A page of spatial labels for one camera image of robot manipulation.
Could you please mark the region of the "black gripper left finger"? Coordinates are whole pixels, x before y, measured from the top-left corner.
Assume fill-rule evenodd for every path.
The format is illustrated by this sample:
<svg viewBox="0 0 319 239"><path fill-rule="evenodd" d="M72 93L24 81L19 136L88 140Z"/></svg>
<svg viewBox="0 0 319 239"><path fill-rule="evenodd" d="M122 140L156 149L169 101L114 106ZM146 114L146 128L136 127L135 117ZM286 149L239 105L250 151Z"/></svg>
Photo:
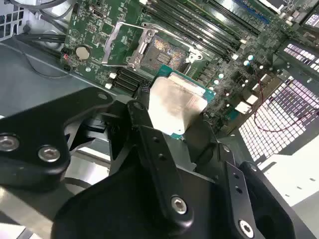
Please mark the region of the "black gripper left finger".
<svg viewBox="0 0 319 239"><path fill-rule="evenodd" d="M34 191L55 188L70 164L71 151L84 142L83 123L97 114L117 129L110 137L117 159L126 136L127 103L111 114L112 97L90 87L3 118L0 183Z"/></svg>

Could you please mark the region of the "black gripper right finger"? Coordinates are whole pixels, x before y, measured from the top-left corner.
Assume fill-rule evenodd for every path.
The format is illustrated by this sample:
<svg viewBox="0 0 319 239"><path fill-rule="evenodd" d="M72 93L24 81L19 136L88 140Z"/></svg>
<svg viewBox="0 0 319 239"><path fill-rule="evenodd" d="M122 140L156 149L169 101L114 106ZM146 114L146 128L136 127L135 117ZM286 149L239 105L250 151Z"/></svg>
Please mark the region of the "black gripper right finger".
<svg viewBox="0 0 319 239"><path fill-rule="evenodd" d="M188 128L195 172L214 181L213 220L217 239L311 239L313 233L262 171L235 162L230 147L217 140L209 122Z"/></svg>

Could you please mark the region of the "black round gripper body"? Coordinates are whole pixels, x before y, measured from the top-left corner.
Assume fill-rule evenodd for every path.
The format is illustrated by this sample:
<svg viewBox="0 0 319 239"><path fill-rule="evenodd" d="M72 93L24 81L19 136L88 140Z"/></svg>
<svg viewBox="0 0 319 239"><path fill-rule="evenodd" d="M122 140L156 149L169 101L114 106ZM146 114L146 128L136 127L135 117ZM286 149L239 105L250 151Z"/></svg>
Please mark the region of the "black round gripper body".
<svg viewBox="0 0 319 239"><path fill-rule="evenodd" d="M227 223L212 181L177 168L146 108L127 103L126 136L107 178L57 213L53 239L216 239Z"/></svg>

